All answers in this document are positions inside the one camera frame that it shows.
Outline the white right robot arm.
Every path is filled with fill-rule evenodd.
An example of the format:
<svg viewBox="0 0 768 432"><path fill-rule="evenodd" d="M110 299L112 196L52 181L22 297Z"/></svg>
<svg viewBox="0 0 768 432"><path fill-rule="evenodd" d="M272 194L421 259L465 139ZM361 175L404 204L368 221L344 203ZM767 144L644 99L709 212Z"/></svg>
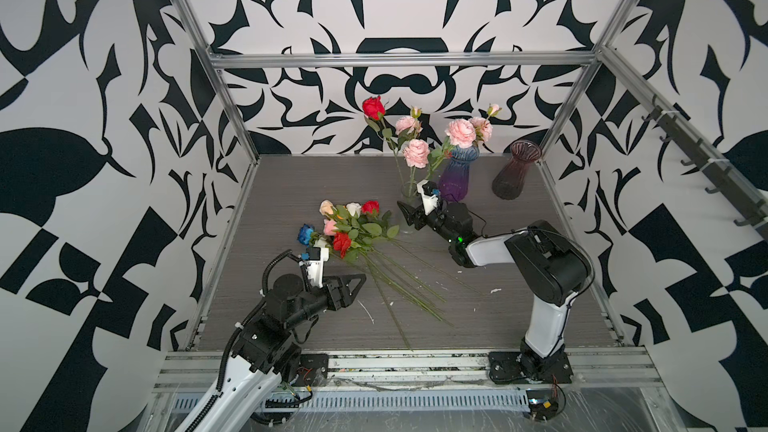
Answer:
<svg viewBox="0 0 768 432"><path fill-rule="evenodd" d="M489 379L496 384L568 383L572 369L565 350L565 330L575 300L594 280L594 269L577 244L549 222L539 220L507 234L481 236L463 203L409 205L398 209L408 225L427 227L448 243L460 266L494 264L517 267L533 293L528 329L517 352L491 352Z"/></svg>

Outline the pink peony stem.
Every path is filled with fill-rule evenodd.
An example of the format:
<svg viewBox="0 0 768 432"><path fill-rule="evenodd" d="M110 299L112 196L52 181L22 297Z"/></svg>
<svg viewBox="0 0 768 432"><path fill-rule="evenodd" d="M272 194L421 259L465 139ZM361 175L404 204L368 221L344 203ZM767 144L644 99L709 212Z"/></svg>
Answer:
<svg viewBox="0 0 768 432"><path fill-rule="evenodd" d="M492 138L491 119L501 109L498 104L491 104L482 117L452 120L445 130L443 143L428 154L427 178L434 176L444 162L471 161L479 153L479 146Z"/></svg>

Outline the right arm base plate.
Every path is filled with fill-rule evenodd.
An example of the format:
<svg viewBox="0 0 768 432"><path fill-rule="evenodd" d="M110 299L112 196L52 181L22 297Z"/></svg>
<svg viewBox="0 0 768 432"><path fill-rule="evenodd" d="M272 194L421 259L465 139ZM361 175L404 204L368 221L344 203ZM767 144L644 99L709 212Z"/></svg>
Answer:
<svg viewBox="0 0 768 432"><path fill-rule="evenodd" d="M570 384L573 378L565 347L542 358L533 350L490 352L489 379L500 385L521 383Z"/></svg>

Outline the pink carnation spray stem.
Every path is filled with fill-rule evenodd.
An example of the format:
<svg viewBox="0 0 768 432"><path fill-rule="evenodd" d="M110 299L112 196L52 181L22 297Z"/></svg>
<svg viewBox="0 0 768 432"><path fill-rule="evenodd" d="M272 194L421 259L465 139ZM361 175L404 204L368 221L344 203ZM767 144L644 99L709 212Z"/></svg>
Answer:
<svg viewBox="0 0 768 432"><path fill-rule="evenodd" d="M409 170L406 180L414 180L416 172L425 169L429 163L430 147L421 138L421 116L422 109L412 107L407 116L399 118L395 123L395 132L401 144L399 154Z"/></svg>

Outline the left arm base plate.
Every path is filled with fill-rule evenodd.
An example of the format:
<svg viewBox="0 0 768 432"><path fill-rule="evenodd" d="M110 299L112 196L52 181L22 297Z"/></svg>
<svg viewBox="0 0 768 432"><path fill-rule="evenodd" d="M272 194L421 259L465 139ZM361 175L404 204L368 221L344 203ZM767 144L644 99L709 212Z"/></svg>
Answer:
<svg viewBox="0 0 768 432"><path fill-rule="evenodd" d="M327 379L329 359L324 353L294 355L283 369L283 379L296 387L319 386Z"/></svg>

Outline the clear ribbed glass vase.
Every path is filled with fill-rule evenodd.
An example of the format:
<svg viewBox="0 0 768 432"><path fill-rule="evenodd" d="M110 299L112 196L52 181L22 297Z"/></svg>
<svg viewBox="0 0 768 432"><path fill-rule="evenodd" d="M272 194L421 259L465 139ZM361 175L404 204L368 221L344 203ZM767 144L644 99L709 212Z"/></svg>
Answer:
<svg viewBox="0 0 768 432"><path fill-rule="evenodd" d="M413 203L416 200L421 199L421 195L418 188L418 180L406 180L400 188L400 199Z"/></svg>

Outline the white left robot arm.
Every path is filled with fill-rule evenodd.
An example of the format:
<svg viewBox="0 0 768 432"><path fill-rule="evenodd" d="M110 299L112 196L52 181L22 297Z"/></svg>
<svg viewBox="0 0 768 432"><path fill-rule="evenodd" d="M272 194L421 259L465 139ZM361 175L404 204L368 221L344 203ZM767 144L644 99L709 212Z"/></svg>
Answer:
<svg viewBox="0 0 768 432"><path fill-rule="evenodd" d="M350 307L367 276L325 276L325 248L302 255L286 250L262 274L260 302L235 325L224 347L212 385L178 431L239 431L249 423L277 427L311 401L310 385L299 395L301 346L297 329L314 327L327 311Z"/></svg>

